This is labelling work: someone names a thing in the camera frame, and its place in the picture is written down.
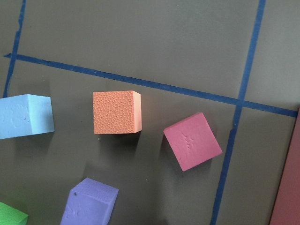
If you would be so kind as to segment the light blue foam block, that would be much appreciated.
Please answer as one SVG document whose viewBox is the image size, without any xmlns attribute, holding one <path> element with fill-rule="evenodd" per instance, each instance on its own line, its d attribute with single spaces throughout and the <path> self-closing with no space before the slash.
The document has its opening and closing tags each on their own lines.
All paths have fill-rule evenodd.
<svg viewBox="0 0 300 225">
<path fill-rule="evenodd" d="M 51 98 L 32 94 L 0 100 L 0 138 L 38 135 L 55 131 Z"/>
</svg>

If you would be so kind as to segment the textured orange foam block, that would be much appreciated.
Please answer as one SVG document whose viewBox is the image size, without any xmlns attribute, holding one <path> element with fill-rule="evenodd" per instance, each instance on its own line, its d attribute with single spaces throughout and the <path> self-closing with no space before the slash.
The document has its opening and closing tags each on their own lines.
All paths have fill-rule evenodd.
<svg viewBox="0 0 300 225">
<path fill-rule="evenodd" d="M 132 134 L 142 130 L 141 94 L 133 90 L 93 92 L 95 134 Z"/>
</svg>

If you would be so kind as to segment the red foam block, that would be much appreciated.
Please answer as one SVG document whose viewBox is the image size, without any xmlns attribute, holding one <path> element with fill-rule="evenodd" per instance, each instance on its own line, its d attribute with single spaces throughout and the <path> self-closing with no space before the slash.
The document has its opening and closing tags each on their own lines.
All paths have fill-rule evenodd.
<svg viewBox="0 0 300 225">
<path fill-rule="evenodd" d="M 182 171 L 223 153 L 202 112 L 165 128 L 164 135 Z"/>
</svg>

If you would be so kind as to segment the purple foam block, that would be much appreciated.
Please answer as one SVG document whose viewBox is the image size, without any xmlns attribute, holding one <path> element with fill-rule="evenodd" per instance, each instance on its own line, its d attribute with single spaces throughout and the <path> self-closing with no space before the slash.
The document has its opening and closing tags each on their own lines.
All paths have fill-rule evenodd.
<svg viewBox="0 0 300 225">
<path fill-rule="evenodd" d="M 85 178 L 69 192 L 62 225 L 106 225 L 119 190 Z"/>
</svg>

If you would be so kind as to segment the red storage bin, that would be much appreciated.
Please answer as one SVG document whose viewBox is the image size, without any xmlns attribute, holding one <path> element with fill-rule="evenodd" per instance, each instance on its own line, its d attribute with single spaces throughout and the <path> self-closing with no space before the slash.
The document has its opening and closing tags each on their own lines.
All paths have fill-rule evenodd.
<svg viewBox="0 0 300 225">
<path fill-rule="evenodd" d="M 300 117 L 297 116 L 277 197 L 271 225 L 300 223 Z"/>
</svg>

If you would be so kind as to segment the green foam block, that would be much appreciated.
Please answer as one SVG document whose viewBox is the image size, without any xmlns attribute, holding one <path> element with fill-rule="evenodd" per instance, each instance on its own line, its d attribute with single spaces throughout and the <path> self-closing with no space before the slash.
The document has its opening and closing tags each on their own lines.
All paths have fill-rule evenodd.
<svg viewBox="0 0 300 225">
<path fill-rule="evenodd" d="M 27 220 L 27 214 L 0 203 L 0 225 L 26 225 Z"/>
</svg>

